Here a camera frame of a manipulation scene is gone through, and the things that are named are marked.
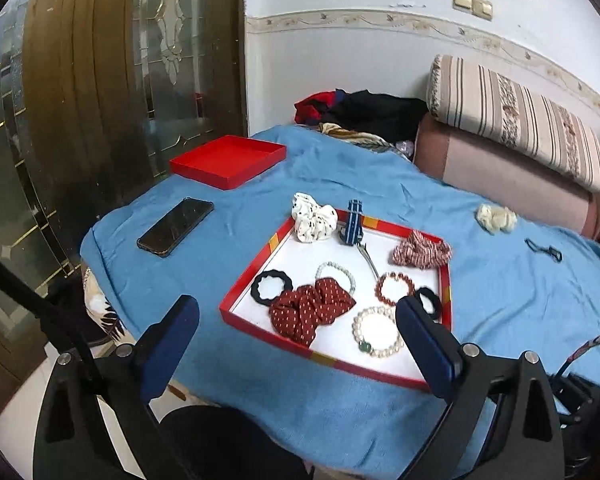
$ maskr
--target phone screen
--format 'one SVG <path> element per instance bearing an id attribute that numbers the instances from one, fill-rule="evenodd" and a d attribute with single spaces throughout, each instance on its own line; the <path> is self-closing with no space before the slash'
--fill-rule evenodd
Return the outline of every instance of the phone screen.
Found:
<path id="1" fill-rule="evenodd" d="M 138 239 L 138 247 L 158 256 L 168 256 L 213 209 L 211 202 L 184 199 Z"/>

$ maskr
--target wallpaper border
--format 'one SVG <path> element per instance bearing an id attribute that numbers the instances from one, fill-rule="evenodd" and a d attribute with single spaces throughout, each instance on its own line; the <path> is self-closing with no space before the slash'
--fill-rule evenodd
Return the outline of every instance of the wallpaper border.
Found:
<path id="1" fill-rule="evenodd" d="M 459 43 L 511 62 L 569 91 L 600 116 L 600 94 L 550 59 L 513 41 L 460 23 L 387 10 L 325 9 L 245 17 L 245 33 L 266 34 L 306 28 L 371 28 Z"/>

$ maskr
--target wall switch plate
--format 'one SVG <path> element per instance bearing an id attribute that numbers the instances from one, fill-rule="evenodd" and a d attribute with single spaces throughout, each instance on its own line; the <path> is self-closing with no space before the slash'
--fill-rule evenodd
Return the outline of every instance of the wall switch plate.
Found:
<path id="1" fill-rule="evenodd" d="M 493 4 L 487 0 L 453 0 L 453 8 L 485 20 L 493 19 Z"/>

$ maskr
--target blue blanket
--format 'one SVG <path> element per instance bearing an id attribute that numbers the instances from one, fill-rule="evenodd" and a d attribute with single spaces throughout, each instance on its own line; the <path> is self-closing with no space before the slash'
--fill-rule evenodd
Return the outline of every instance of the blue blanket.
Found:
<path id="1" fill-rule="evenodd" d="M 394 153 L 373 153 L 296 126 L 256 136 L 286 144 L 286 160 L 238 189 L 221 191 L 171 176 L 112 211 L 85 236 L 81 254 L 125 326 L 137 338 L 181 294 L 200 304 L 200 327 L 175 377 L 197 395 L 235 406 L 305 459 L 378 479 L 395 479 L 441 415 L 434 397 L 321 366 L 222 322 L 218 304 L 301 191 L 319 203 L 364 212 L 451 243 L 454 335 L 517 358 L 533 349 L 555 372 L 600 333 L 600 246 L 565 229 L 520 220 L 492 236 L 474 219 L 484 202 L 421 174 Z M 216 210 L 162 259 L 136 240 L 184 197 Z M 535 254 L 525 238 L 555 246 L 564 260 Z M 573 365 L 600 382 L 600 348 Z M 490 413 L 462 460 L 471 467 Z"/>

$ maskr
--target cream scrunchie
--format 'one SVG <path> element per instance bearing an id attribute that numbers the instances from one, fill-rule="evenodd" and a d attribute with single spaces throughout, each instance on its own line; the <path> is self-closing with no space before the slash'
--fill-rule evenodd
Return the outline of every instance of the cream scrunchie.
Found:
<path id="1" fill-rule="evenodd" d="M 510 233 L 518 223 L 518 216 L 508 207 L 482 204 L 475 212 L 475 219 L 492 235 L 498 231 Z"/>
<path id="2" fill-rule="evenodd" d="M 296 193 L 292 202 L 291 216 L 296 221 L 296 236 L 304 243 L 325 240 L 338 224 L 336 210 L 330 205 L 319 206 L 305 193 Z"/>

